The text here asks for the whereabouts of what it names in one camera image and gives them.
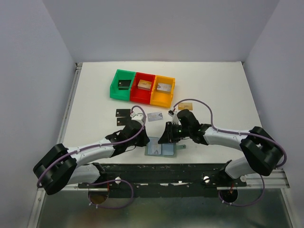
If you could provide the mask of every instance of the black card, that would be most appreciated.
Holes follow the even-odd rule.
[[[117,126],[126,126],[128,121],[131,121],[131,117],[119,117],[117,118]]]
[[[129,89],[131,80],[118,80],[118,89]]]
[[[116,117],[130,117],[131,109],[116,109]]]

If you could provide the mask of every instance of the white wall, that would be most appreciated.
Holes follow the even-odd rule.
[[[75,64],[41,0],[0,3],[0,226],[26,227]]]
[[[287,151],[284,169],[304,224],[304,1],[279,2],[244,69],[264,128]]]
[[[278,0],[43,0],[77,62],[244,61]]]

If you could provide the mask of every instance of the purple cable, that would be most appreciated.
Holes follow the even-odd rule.
[[[252,206],[252,205],[258,203],[263,198],[264,193],[265,193],[265,182],[264,182],[264,179],[263,179],[263,177],[261,175],[260,175],[260,177],[261,177],[261,180],[262,180],[262,183],[263,183],[262,193],[259,196],[259,198],[257,198],[255,201],[253,201],[251,203],[248,203],[248,204],[228,203],[228,202],[226,202],[226,201],[223,200],[223,198],[222,198],[222,196],[220,194],[220,191],[218,191],[218,193],[219,193],[218,197],[219,197],[220,201],[222,201],[222,203],[225,203],[225,204],[233,206],[233,207],[248,207],[248,206]]]
[[[93,183],[93,184],[89,184],[89,185],[96,186],[96,185],[107,184],[107,183],[116,182],[116,181],[121,181],[121,182],[126,183],[127,185],[129,185],[129,187],[131,189],[131,197],[130,197],[130,200],[126,204],[124,204],[122,206],[119,206],[119,207],[101,206],[99,204],[94,204],[91,201],[91,196],[89,195],[90,204],[93,204],[94,206],[97,206],[99,208],[105,208],[105,209],[121,209],[121,208],[125,208],[126,206],[130,205],[133,202],[133,200],[134,200],[134,198],[133,198],[134,197],[134,189],[133,189],[132,185],[129,182],[127,182],[126,180],[107,180],[107,181],[104,181],[104,182]]]
[[[112,143],[104,143],[102,145],[100,144],[94,144],[94,145],[90,145],[90,146],[87,146],[87,147],[84,147],[84,148],[81,148],[79,152],[82,152],[82,151],[85,151],[85,150],[88,150],[88,149],[91,149],[91,148],[95,148],[95,147],[101,147],[101,146],[110,146],[110,145],[118,145],[118,144],[121,144],[121,143],[126,143],[132,139],[134,139],[136,136],[138,136],[140,134],[140,132],[142,132],[142,130],[144,129],[144,126],[146,124],[146,113],[144,112],[143,108],[141,108],[139,105],[134,105],[132,108],[131,108],[131,113],[133,112],[133,109],[134,108],[139,108],[141,111],[142,111],[142,114],[143,114],[143,125],[141,127],[141,129],[138,131],[138,133],[136,133],[134,136],[132,136],[131,138],[129,139],[126,139],[126,140],[123,140],[121,142],[112,142]],[[44,178],[44,176],[46,175],[46,173],[53,167],[55,166],[58,162],[64,160],[66,157],[70,156],[70,155],[73,155],[77,153],[77,150],[75,151],[72,151],[70,153],[67,153],[63,156],[61,156],[60,158],[56,159],[53,163],[51,163],[47,168],[46,170],[43,171],[43,173],[40,175],[40,177],[38,178],[38,181],[37,181],[37,188],[42,188],[42,186],[40,185],[42,179]]]
[[[176,103],[173,107],[175,108],[179,103],[181,103],[181,102],[183,102],[183,101],[196,101],[196,102],[199,102],[199,103],[205,105],[205,106],[209,109],[209,111],[210,111],[210,115],[211,115],[211,126],[212,126],[213,129],[217,130],[218,132],[229,133],[229,134],[250,135],[250,136],[257,137],[257,138],[261,138],[261,139],[264,139],[264,140],[267,140],[267,141],[273,143],[274,145],[276,145],[276,146],[281,150],[281,152],[282,152],[282,154],[283,154],[283,156],[284,156],[282,163],[279,164],[279,165],[276,165],[276,167],[279,168],[279,167],[283,166],[283,165],[286,163],[286,161],[287,161],[287,154],[286,154],[286,151],[285,151],[284,148],[283,148],[280,144],[278,144],[276,141],[274,141],[274,140],[272,140],[272,139],[269,139],[269,138],[266,138],[266,137],[264,137],[264,136],[258,135],[258,134],[247,133],[247,132],[240,132],[240,133],[239,133],[239,132],[234,132],[234,131],[222,130],[222,129],[219,129],[219,128],[215,127],[214,124],[213,124],[213,112],[212,112],[211,108],[210,108],[209,105],[207,105],[205,102],[200,101],[200,100],[197,100],[197,99],[192,99],[192,98],[183,99],[183,100],[179,101],[178,103]]]

